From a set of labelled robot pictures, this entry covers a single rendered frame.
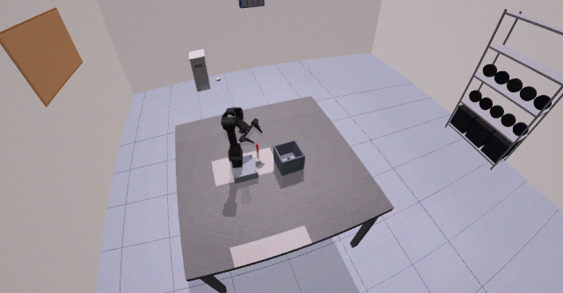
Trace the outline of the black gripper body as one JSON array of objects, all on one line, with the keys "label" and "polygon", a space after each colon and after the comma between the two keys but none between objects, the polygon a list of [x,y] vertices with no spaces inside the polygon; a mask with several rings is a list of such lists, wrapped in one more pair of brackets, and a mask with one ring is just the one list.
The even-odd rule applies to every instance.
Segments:
[{"label": "black gripper body", "polygon": [[[251,126],[249,126],[248,124],[246,124],[244,121],[241,123],[241,125],[239,126],[239,128],[244,132],[244,134],[240,137],[239,141],[242,143],[245,140],[245,136],[248,134],[248,132],[251,130],[251,128],[253,126],[255,126],[258,123],[258,119],[253,119],[251,122]],[[246,132],[247,131],[247,132]]]}]

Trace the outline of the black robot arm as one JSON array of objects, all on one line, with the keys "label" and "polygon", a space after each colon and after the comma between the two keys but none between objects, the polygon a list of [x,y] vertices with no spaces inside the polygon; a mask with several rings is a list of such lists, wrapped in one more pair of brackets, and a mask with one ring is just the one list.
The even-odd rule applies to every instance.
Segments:
[{"label": "black robot arm", "polygon": [[[231,114],[235,117],[226,117]],[[226,113],[222,117],[223,129],[227,131],[230,142],[228,151],[228,158],[232,162],[232,168],[243,167],[243,149],[241,144],[238,143],[235,128],[239,127],[244,119],[244,112],[242,107],[227,108]]]}]

